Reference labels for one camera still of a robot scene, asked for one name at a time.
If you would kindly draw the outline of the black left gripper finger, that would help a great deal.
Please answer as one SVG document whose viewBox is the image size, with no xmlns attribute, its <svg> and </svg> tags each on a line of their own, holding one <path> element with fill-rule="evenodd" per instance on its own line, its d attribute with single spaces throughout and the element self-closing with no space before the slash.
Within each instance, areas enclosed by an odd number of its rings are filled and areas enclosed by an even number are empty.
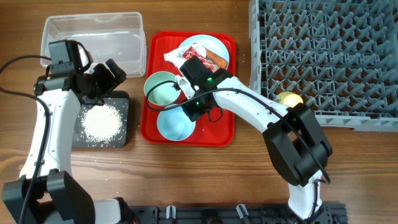
<svg viewBox="0 0 398 224">
<path fill-rule="evenodd" d="M 114 75 L 114 81 L 117 84 L 121 84 L 126 80 L 127 78 L 126 72 L 123 69 L 121 69 L 113 59 L 110 58 L 109 60 L 107 60 L 106 65 Z"/>
<path fill-rule="evenodd" d="M 111 93 L 118 85 L 118 82 L 99 82 L 99 100 L 103 100 L 104 95 Z"/>
</svg>

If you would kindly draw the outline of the mint green bowl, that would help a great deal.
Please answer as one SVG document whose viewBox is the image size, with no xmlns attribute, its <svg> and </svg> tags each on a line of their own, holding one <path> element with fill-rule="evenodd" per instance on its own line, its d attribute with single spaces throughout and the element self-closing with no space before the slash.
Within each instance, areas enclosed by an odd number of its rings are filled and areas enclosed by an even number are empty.
<svg viewBox="0 0 398 224">
<path fill-rule="evenodd" d="M 155 72 L 148 77 L 144 84 L 144 94 L 155 85 L 164 81 L 175 81 L 176 75 L 166 71 Z M 174 83 L 164 83 L 156 87 L 149 96 L 149 101 L 157 106 L 167 106 L 179 98 L 181 91 L 173 87 Z"/>
</svg>

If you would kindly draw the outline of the yellow plastic cup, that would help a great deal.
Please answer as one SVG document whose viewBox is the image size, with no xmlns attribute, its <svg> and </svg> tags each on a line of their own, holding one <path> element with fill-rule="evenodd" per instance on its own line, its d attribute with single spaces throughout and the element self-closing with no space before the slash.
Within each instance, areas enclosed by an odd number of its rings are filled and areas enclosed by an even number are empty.
<svg viewBox="0 0 398 224">
<path fill-rule="evenodd" d="M 299 103 L 303 103 L 303 99 L 300 95 L 290 91 L 283 91 L 279 93 L 277 97 L 279 99 L 279 103 L 292 108 Z"/>
</svg>

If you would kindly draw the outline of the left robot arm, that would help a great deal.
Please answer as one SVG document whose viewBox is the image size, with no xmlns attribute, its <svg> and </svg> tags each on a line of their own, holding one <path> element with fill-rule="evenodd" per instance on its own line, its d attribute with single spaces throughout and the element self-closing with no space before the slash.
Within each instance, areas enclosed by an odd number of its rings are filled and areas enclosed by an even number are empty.
<svg viewBox="0 0 398 224">
<path fill-rule="evenodd" d="M 49 44 L 51 64 L 37 79 L 31 98 L 37 121 L 29 156 L 17 181 L 4 184 L 2 200 L 17 223 L 137 223 L 121 197 L 93 201 L 72 177 L 71 152 L 75 121 L 81 105 L 104 104 L 126 79 L 114 60 L 87 71 L 74 40 Z"/>
</svg>

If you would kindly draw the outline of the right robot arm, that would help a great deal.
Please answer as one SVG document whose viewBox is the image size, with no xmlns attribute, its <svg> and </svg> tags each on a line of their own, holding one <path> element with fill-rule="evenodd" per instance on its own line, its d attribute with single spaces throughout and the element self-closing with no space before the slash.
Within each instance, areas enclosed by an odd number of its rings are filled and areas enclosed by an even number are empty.
<svg viewBox="0 0 398 224">
<path fill-rule="evenodd" d="M 228 110 L 255 127 L 264 138 L 272 165 L 289 185 L 288 206 L 295 216 L 313 221 L 322 206 L 320 183 L 329 184 L 325 167 L 332 155 L 313 111 L 272 101 L 244 85 L 224 68 L 212 71 L 197 57 L 178 66 L 183 111 L 196 121 L 211 109 Z"/>
</svg>

